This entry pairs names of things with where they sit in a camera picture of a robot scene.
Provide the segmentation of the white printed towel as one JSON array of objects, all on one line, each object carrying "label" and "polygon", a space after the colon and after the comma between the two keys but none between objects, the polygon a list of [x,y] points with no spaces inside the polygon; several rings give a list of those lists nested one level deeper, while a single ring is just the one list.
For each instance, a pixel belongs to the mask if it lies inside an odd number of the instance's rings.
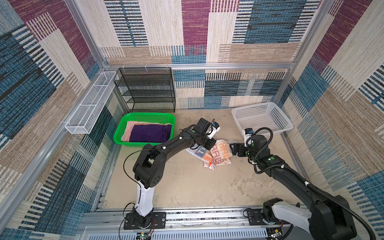
[{"label": "white printed towel", "polygon": [[186,151],[195,158],[203,162],[203,166],[210,170],[216,171],[217,166],[230,165],[233,156],[230,144],[236,144],[235,141],[217,140],[216,144],[207,150],[203,146],[195,145],[192,149]]}]

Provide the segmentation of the purple towel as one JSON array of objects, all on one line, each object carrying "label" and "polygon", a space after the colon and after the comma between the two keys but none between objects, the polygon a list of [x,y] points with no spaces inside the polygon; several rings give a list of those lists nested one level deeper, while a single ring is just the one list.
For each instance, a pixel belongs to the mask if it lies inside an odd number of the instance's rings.
[{"label": "purple towel", "polygon": [[164,143],[171,138],[172,125],[135,125],[129,142]]}]

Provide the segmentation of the pink towel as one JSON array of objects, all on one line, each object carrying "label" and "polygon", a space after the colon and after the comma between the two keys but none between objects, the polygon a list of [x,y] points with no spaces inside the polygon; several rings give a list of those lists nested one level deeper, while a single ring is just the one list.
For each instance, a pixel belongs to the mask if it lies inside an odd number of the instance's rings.
[{"label": "pink towel", "polygon": [[123,136],[121,137],[121,141],[123,142],[129,142],[131,132],[134,126],[136,125],[163,125],[160,123],[149,123],[149,122],[137,122],[137,121],[128,121],[126,124],[126,129],[124,131]]}]

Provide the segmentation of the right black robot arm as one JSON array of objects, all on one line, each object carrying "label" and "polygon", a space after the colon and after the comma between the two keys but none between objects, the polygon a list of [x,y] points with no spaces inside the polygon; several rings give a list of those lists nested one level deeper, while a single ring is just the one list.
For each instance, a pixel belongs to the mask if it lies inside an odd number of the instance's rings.
[{"label": "right black robot arm", "polygon": [[233,155],[247,157],[256,174],[266,174],[283,184],[307,207],[302,210],[280,198],[264,202],[261,215],[266,224],[288,222],[311,234],[315,240],[351,240],[357,236],[353,216],[346,209],[348,202],[341,196],[313,186],[286,161],[271,154],[270,141],[254,135],[246,144],[230,144]]}]

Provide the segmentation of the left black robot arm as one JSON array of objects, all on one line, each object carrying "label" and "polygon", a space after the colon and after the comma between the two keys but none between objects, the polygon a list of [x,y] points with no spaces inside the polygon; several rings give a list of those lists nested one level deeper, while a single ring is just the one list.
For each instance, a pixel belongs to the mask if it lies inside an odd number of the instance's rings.
[{"label": "left black robot arm", "polygon": [[215,144],[214,135],[220,130],[215,121],[201,118],[165,143],[143,147],[134,164],[133,172],[138,186],[137,202],[132,209],[133,223],[139,228],[147,228],[154,222],[153,197],[155,186],[163,177],[167,161],[187,148],[204,147],[210,150]]}]

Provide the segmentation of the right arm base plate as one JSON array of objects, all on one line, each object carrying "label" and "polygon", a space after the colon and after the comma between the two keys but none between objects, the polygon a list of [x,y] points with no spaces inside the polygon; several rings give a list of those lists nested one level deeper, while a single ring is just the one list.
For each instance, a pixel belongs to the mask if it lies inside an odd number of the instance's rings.
[{"label": "right arm base plate", "polygon": [[281,220],[266,221],[263,218],[262,209],[246,208],[243,210],[243,216],[248,219],[250,226],[278,226],[285,227],[291,223]]}]

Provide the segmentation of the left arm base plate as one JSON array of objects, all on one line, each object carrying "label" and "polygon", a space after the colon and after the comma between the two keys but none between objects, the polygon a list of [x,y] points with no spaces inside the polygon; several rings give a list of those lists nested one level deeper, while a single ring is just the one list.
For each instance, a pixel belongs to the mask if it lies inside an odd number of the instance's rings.
[{"label": "left arm base plate", "polygon": [[167,213],[166,212],[153,212],[149,213],[148,216],[143,217],[136,213],[126,214],[124,221],[124,230],[149,230],[164,229],[166,225]]}]

